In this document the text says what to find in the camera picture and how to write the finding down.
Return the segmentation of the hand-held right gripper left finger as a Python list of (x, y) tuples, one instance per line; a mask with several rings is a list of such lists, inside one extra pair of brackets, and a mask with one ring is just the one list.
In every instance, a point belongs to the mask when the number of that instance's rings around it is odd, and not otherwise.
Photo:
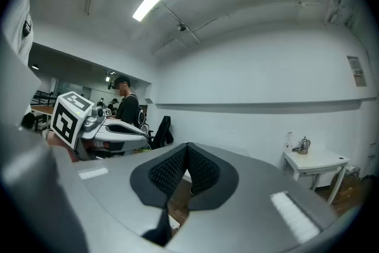
[(136, 166), (173, 148), (73, 163), (66, 149), (53, 147), (60, 185), (90, 253), (186, 253), (182, 245), (162, 247), (142, 237), (157, 227), (161, 209), (145, 206), (130, 185)]

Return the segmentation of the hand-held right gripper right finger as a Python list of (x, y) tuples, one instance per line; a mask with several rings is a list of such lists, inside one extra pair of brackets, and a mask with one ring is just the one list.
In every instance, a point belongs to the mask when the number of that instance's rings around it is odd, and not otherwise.
[(166, 245), (175, 253), (284, 253), (299, 243), (270, 196), (285, 191), (321, 230), (337, 220), (333, 209), (276, 166), (224, 149), (200, 148), (229, 162), (239, 174), (233, 195), (218, 209), (191, 211), (180, 231)]

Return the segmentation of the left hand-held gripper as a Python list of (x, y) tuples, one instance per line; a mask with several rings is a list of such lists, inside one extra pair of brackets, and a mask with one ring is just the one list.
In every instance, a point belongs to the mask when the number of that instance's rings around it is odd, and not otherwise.
[(64, 148), (73, 161), (123, 156), (147, 145), (147, 137), (140, 129), (107, 117), (91, 130), (97, 133), (97, 138), (82, 137), (82, 133), (86, 133), (82, 129), (83, 122), (94, 107), (97, 106), (93, 102), (73, 91), (58, 96), (50, 124), (49, 145)]

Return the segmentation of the black office chair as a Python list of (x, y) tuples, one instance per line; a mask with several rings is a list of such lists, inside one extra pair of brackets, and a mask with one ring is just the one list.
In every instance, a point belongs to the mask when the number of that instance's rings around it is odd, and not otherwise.
[(170, 132), (171, 126), (171, 117), (164, 116), (157, 132), (152, 135), (152, 131), (149, 130), (148, 133), (148, 144), (151, 150), (158, 149), (164, 147), (166, 144), (169, 145), (174, 142), (174, 137)]

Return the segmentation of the small white table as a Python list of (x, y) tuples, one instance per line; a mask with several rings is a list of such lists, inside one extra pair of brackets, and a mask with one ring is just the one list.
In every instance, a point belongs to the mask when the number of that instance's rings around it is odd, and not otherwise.
[(295, 181), (299, 179), (301, 174), (314, 176), (311, 190), (315, 191), (319, 185), (321, 175), (335, 172), (340, 168), (334, 188), (327, 200), (328, 205), (331, 205), (341, 186), (349, 161), (349, 158), (338, 155), (329, 150), (310, 152), (307, 155), (302, 155), (296, 152), (283, 152), (281, 169), (284, 172), (287, 167), (290, 167), (293, 170), (292, 178)]

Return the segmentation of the metal kettle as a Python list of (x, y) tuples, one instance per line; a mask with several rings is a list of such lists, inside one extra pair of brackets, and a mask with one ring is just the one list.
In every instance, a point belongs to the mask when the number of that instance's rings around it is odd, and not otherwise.
[(300, 141), (299, 141), (299, 146), (298, 146), (298, 153), (300, 155), (307, 155), (308, 152), (309, 152), (309, 149), (310, 149), (310, 145), (311, 145), (311, 141), (306, 138), (306, 137), (303, 137)]

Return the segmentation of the wooden table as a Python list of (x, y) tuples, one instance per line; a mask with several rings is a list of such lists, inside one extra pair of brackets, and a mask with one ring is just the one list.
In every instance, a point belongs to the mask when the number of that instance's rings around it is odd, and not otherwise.
[(35, 116), (35, 130), (38, 130), (50, 126), (51, 118), (53, 115), (54, 107), (50, 105), (33, 105), (31, 111)]

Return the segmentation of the cardboard boxes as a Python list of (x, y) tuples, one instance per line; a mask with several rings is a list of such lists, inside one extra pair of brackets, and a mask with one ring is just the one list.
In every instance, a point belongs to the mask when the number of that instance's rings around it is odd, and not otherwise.
[(343, 175), (341, 184), (337, 190), (333, 203), (347, 201), (359, 192), (361, 178), (359, 177), (361, 169), (357, 166), (348, 166)]

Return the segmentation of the person's white shirt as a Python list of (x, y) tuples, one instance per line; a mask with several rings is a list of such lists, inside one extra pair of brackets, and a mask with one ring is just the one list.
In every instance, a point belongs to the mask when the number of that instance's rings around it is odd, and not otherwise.
[(30, 102), (41, 81), (28, 66), (34, 33), (32, 22), (31, 34), (23, 37), (25, 20), (32, 21), (30, 0), (11, 0), (0, 22), (0, 97), (4, 97), (0, 116), (30, 130), (35, 121)]

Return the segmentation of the paper wall notice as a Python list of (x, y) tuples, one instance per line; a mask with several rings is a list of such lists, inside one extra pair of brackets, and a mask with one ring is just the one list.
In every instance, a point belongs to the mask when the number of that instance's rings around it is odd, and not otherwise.
[(367, 86), (367, 82), (364, 76), (364, 71), (359, 61), (359, 58), (354, 57), (354, 56), (347, 56), (347, 60), (350, 64), (356, 86), (357, 87)]

